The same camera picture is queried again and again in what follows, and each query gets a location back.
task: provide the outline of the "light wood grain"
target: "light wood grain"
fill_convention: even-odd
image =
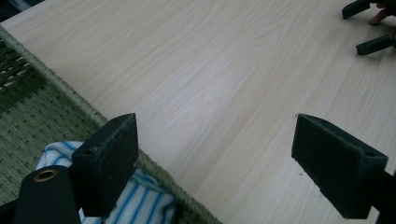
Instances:
[[[324,118],[396,170],[396,53],[348,1],[47,0],[2,23],[107,118],[135,112],[141,148],[224,223],[345,220],[290,157],[297,113]]]

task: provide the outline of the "black rubber pad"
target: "black rubber pad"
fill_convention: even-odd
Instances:
[[[108,217],[135,171],[137,157],[134,114],[112,119],[73,153],[71,175],[86,217]]]
[[[367,218],[388,157],[330,122],[300,114],[291,156],[345,218]]]

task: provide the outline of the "spool hole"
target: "spool hole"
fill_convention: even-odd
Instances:
[[[58,174],[58,170],[54,170],[54,169],[45,170],[45,171],[42,171],[40,174],[35,175],[34,181],[35,182],[44,182],[44,181],[52,179],[57,174]]]

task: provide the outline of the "green carpet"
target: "green carpet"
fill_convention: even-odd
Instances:
[[[18,197],[44,147],[84,141],[106,119],[0,27],[0,204]],[[177,197],[177,223],[219,223],[143,151],[138,165]]]

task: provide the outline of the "blue and white striped cloth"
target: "blue and white striped cloth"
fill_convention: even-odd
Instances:
[[[69,167],[71,155],[82,142],[58,142],[44,150],[36,169],[50,165]],[[176,199],[162,189],[150,175],[137,169],[122,192],[117,207],[106,219],[106,223],[174,223]],[[84,217],[79,211],[81,223],[101,223],[99,217]]]

